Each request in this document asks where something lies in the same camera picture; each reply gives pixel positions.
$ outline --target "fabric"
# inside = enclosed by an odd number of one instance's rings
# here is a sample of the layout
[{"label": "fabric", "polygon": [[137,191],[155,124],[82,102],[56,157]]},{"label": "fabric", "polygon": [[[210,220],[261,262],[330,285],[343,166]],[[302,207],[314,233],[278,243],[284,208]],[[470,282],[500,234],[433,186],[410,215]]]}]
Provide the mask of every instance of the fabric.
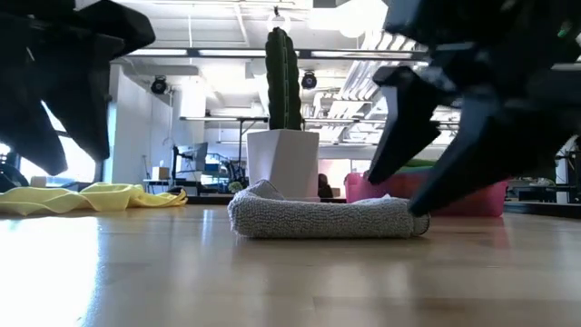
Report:
[{"label": "fabric", "polygon": [[228,214],[232,230],[251,238],[409,238],[429,228],[429,216],[408,213],[408,200],[387,195],[351,204],[285,201],[267,181],[236,193]]},{"label": "fabric", "polygon": [[185,205],[186,192],[149,194],[141,185],[95,183],[81,192],[66,189],[17,187],[0,193],[0,213],[68,213],[77,209],[97,212],[122,211],[126,208],[163,208]]}]

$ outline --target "person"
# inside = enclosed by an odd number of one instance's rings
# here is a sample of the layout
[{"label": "person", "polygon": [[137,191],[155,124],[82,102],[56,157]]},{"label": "person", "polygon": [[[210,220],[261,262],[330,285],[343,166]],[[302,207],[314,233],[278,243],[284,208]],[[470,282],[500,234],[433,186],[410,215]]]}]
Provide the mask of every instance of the person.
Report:
[{"label": "person", "polygon": [[319,174],[319,198],[321,199],[332,199],[333,198],[333,191],[330,189],[329,186],[329,179],[327,179],[327,175],[324,173]]}]

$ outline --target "spotlight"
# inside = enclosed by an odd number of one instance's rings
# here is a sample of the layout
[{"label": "spotlight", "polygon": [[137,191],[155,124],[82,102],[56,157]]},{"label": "spotlight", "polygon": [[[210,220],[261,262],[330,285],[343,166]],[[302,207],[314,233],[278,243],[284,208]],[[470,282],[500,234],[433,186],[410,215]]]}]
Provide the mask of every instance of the spotlight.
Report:
[{"label": "spotlight", "polygon": [[305,90],[314,89],[317,86],[317,77],[315,77],[315,73],[305,72],[305,75],[302,77],[300,85]]},{"label": "spotlight", "polygon": [[155,81],[152,83],[152,92],[154,94],[165,94],[168,89],[165,76],[155,76]]}]

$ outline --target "fluorescent light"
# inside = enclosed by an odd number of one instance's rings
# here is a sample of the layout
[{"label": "fluorescent light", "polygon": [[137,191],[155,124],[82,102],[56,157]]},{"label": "fluorescent light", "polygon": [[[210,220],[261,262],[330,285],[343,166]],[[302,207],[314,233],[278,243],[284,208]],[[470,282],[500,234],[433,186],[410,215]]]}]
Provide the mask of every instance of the fluorescent light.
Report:
[{"label": "fluorescent light", "polygon": [[305,123],[355,123],[356,119],[306,118]]},{"label": "fluorescent light", "polygon": [[384,120],[380,119],[362,119],[359,121],[360,123],[367,123],[367,124],[384,124]]},{"label": "fluorescent light", "polygon": [[[238,145],[240,142],[238,141],[216,141],[217,144],[228,144],[228,145]],[[376,146],[377,144],[368,144],[368,143],[330,143],[330,142],[323,142],[320,143],[319,146]]]},{"label": "fluorescent light", "polygon": [[199,50],[201,56],[265,57],[266,50]]},{"label": "fluorescent light", "polygon": [[401,48],[401,46],[406,43],[406,37],[397,35],[395,41],[389,47],[389,50],[397,51]]},{"label": "fluorescent light", "polygon": [[367,143],[329,143],[329,144],[320,144],[320,146],[328,147],[328,146],[377,146],[377,144],[367,144]]},{"label": "fluorescent light", "polygon": [[139,49],[128,54],[129,56],[186,56],[185,49]]},{"label": "fluorescent light", "polygon": [[199,122],[238,122],[236,117],[180,117],[180,119]]},{"label": "fluorescent light", "polygon": [[240,144],[238,141],[216,141],[217,144]]},{"label": "fluorescent light", "polygon": [[391,51],[391,52],[379,52],[379,51],[312,51],[310,55],[313,58],[342,58],[342,59],[360,59],[360,58],[372,58],[378,60],[395,60],[395,59],[410,59],[411,53]]}]

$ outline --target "window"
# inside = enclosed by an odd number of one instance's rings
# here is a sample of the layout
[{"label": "window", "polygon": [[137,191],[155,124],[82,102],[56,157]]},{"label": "window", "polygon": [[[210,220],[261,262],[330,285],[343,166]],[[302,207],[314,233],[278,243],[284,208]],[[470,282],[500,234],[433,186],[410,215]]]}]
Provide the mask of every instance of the window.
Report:
[{"label": "window", "polygon": [[94,177],[97,167],[96,162],[66,134],[63,124],[53,115],[53,113],[50,112],[44,102],[42,102],[42,105],[48,113],[53,128],[57,132],[62,132],[59,139],[63,145],[68,170],[59,173],[57,176],[50,176],[42,168],[23,157],[20,161],[20,173],[22,173],[28,181],[30,181],[33,176],[46,176],[47,186],[53,187],[70,182],[92,183],[95,179]]}]

